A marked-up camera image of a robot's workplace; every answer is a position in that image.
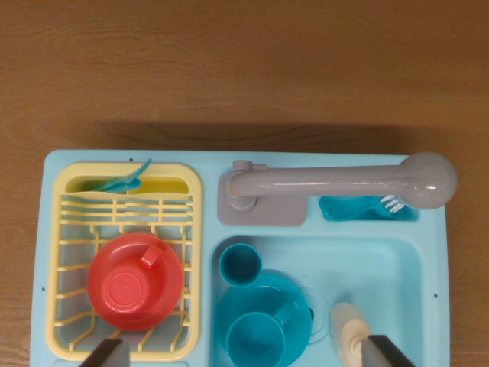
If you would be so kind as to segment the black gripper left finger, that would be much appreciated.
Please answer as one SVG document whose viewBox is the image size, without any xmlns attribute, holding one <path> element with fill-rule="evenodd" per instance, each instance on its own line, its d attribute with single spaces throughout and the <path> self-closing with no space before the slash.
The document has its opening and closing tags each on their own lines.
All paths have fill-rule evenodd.
<svg viewBox="0 0 489 367">
<path fill-rule="evenodd" d="M 83 367 L 129 367 L 129 345 L 121 339 L 103 340 L 85 359 Z"/>
</svg>

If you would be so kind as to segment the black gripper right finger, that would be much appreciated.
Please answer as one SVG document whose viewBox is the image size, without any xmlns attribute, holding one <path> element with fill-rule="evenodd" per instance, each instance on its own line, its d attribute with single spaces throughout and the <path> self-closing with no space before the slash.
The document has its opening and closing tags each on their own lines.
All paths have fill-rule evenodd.
<svg viewBox="0 0 489 367">
<path fill-rule="evenodd" d="M 370 335 L 361 342 L 362 367 L 414 367 L 386 335 Z"/>
</svg>

